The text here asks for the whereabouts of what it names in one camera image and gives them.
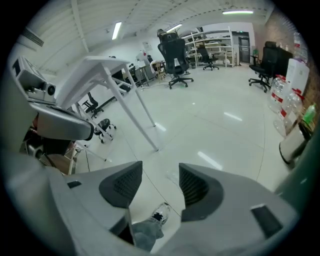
desk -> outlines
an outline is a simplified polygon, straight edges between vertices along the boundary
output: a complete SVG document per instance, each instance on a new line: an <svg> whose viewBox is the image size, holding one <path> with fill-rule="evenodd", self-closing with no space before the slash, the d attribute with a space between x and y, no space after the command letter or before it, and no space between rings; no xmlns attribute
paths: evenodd
<svg viewBox="0 0 320 256"><path fill-rule="evenodd" d="M158 148L150 139L149 135L142 128L138 120L134 117L133 113L124 101L124 98L120 94L120 91L122 89L120 89L119 86L129 86L131 88L130 92L135 92L138 99L140 100L140 103L144 108L144 111L146 112L147 116L149 117L152 126L156 126L129 72L129 69L127 67L127 64L129 63L130 62L126 60L121 60L118 58L110 58L103 56L86 56L77 65L69 79L67 79L64 86L61 88L59 94L57 95L56 102L57 105L62 107L63 109L68 109L73 104L75 104L78 113L81 112L83 115L85 115L97 127L97 129L99 129L106 137L108 137L107 133L103 131L100 128L100 126L98 126L78 104L78 101L82 99L84 95L90 92L94 87L96 87L97 85L102 85L112 91L113 95L119 101L123 110L127 113L127 115L135 124L135 126L139 129L139 131L142 133L145 139L151 144L153 149L155 151L158 151ZM131 84L112 77L112 74L120 71L121 69L124 69Z"/></svg>

water bottle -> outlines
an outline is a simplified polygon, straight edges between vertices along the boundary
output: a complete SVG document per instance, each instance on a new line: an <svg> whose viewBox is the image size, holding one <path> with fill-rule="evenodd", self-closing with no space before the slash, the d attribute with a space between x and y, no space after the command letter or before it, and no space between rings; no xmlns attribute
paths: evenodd
<svg viewBox="0 0 320 256"><path fill-rule="evenodd" d="M280 110L287 87L286 77L283 75L276 75L276 78L273 79L271 84L271 94L267 104L273 112L278 113Z"/></svg>
<svg viewBox="0 0 320 256"><path fill-rule="evenodd" d="M294 59L299 62L307 64L308 62L308 48L299 32L293 34L294 37Z"/></svg>
<svg viewBox="0 0 320 256"><path fill-rule="evenodd" d="M302 111L303 98L299 89L292 88L278 111L278 117L273 121L273 125L283 137L290 133L298 119Z"/></svg>

brick wall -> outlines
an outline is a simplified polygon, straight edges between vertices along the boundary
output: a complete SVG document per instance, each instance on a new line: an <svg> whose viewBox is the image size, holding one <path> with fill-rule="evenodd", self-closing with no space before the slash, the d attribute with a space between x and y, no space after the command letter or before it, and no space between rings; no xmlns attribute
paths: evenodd
<svg viewBox="0 0 320 256"><path fill-rule="evenodd" d="M294 32L297 31L293 23L281 11L275 8L265 26L253 24L255 45L262 59L263 47L266 41L282 43L283 48L288 45L289 52L294 52ZM308 108L312 103L317 104L315 123L320 118L320 75L311 54L308 54L310 69L308 82L304 91L303 106Z"/></svg>

person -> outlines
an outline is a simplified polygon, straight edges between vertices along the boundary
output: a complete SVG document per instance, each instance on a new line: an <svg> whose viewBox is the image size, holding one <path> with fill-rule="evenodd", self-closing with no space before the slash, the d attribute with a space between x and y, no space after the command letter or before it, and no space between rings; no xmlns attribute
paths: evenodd
<svg viewBox="0 0 320 256"><path fill-rule="evenodd" d="M132 225L135 246L150 252L157 239L164 236L162 226L167 223L171 206L166 202L154 210L151 217Z"/></svg>

glossy floor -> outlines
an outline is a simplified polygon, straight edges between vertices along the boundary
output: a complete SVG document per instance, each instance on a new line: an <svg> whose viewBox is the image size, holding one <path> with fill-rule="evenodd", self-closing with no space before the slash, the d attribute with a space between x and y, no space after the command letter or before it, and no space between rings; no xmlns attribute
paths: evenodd
<svg viewBox="0 0 320 256"><path fill-rule="evenodd" d="M108 118L117 126L113 141L101 144L95 136L89 148L107 157L107 162L82 151L78 173L107 168L130 161L143 161L142 184L130 205L132 221L150 216L160 203L173 211L163 226L164 237L157 240L156 252L179 228L185 208L179 188L179 163L202 165L253 179L273 191L289 170L279 154L283 139L273 127L277 117L267 106L266 94L258 86L248 86L257 75L247 66L220 70L190 69L194 82L188 88L155 81L141 96L151 113L153 127L134 94L125 100L147 134L158 146L155 152L117 101L104 108L96 121Z"/></svg>

